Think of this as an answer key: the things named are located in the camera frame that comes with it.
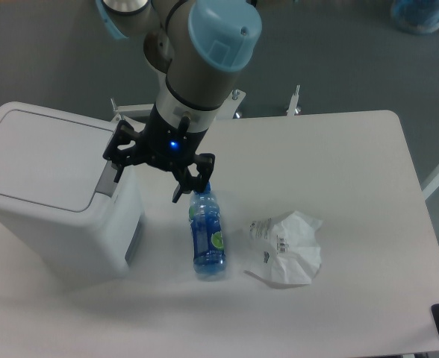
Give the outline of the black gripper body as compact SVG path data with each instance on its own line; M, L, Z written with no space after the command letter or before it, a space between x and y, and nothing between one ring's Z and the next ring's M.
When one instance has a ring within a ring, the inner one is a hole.
M142 131L155 157L152 165L164 171L193 164L205 134L205 114L183 104L155 104Z

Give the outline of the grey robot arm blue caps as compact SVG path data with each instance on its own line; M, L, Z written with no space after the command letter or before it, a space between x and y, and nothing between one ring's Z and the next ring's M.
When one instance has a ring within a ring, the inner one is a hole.
M104 158L122 172L145 163L173 174L173 199L205 189L215 156L197 149L252 58L261 35L254 1L98 1L116 39L145 37L148 63L164 75L142 131L121 119Z

